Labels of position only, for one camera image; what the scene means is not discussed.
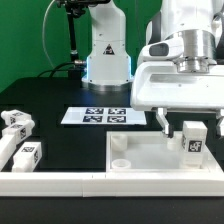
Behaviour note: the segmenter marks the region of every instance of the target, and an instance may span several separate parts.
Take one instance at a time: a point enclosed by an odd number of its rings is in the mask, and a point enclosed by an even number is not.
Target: white plastic part
[[[126,159],[116,159],[111,163],[111,167],[117,170],[130,169],[131,162]]]
[[[200,29],[213,33],[211,22],[218,6],[216,0],[163,0],[162,40],[184,30]]]
[[[87,59],[83,82],[95,85],[123,85],[130,81],[131,59],[126,46],[126,18],[111,0],[89,7],[92,17],[92,52]]]
[[[166,44],[169,48],[169,53],[166,56],[152,56],[150,55],[150,48],[158,45],[158,44]],[[162,41],[159,43],[151,44],[145,46],[140,52],[138,58],[138,66],[146,61],[164,61],[171,60],[180,57],[184,53],[184,42],[182,37],[172,38],[166,41]]]
[[[115,151],[125,151],[128,147],[127,135],[111,136],[111,149]]]
[[[173,62],[141,64],[132,85],[131,106],[138,111],[152,108],[224,108],[223,66],[209,66],[210,75],[179,74]]]
[[[12,172],[32,172],[42,157],[40,142],[25,142],[13,156]]]
[[[17,121],[31,120],[31,115],[19,110],[3,111],[1,117],[5,120],[6,125],[12,125]]]
[[[199,168],[202,165],[206,136],[207,128],[203,122],[184,121],[180,159],[182,167]]]
[[[0,140],[0,171],[8,162],[16,150],[16,141],[14,135],[4,135]]]
[[[35,126],[33,120],[18,121],[2,130],[3,137],[5,135],[15,136],[15,144],[19,144],[32,134],[32,128]]]

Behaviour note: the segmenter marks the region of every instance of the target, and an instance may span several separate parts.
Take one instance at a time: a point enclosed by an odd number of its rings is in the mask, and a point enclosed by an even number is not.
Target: sticker
[[[188,152],[201,152],[202,141],[190,141]]]
[[[125,116],[108,116],[107,118],[108,123],[126,123]]]
[[[23,138],[26,137],[26,128],[23,128],[23,129],[20,131],[20,137],[21,137],[21,139],[23,139]]]
[[[34,149],[34,147],[24,147],[22,152],[33,152]]]
[[[15,125],[11,126],[11,128],[15,128],[15,129],[19,129],[21,127],[22,127],[22,125],[20,125],[20,124],[15,124]]]
[[[101,123],[103,120],[102,116],[84,116],[83,122],[86,123]]]
[[[15,117],[18,117],[18,116],[21,116],[21,115],[23,115],[23,113],[20,113],[20,112],[17,112],[15,114],[13,114],[13,116],[15,116]]]
[[[86,114],[103,114],[104,109],[102,108],[87,108]]]
[[[38,161],[38,151],[34,154],[34,162],[36,163]]]
[[[113,51],[113,49],[112,49],[112,47],[111,47],[110,44],[107,46],[107,48],[106,48],[106,50],[104,51],[103,54],[106,54],[106,55],[115,55],[114,54],[114,51]]]
[[[11,124],[16,123],[16,119],[15,119],[14,117],[10,117],[10,123],[11,123]]]
[[[109,109],[108,114],[126,114],[126,109],[111,108]]]
[[[186,146],[186,137],[184,135],[183,135],[183,138],[182,138],[182,146],[185,149],[185,146]]]

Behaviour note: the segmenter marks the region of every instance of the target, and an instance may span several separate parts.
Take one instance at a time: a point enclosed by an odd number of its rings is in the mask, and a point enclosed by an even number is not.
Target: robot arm
[[[224,41],[223,4],[223,0],[163,0],[159,41],[151,42],[155,24],[148,26],[150,45],[139,55],[131,105],[136,110],[157,111],[167,136],[164,111],[223,111],[224,68],[217,65],[217,48]],[[223,135],[223,113],[218,118],[217,130]]]

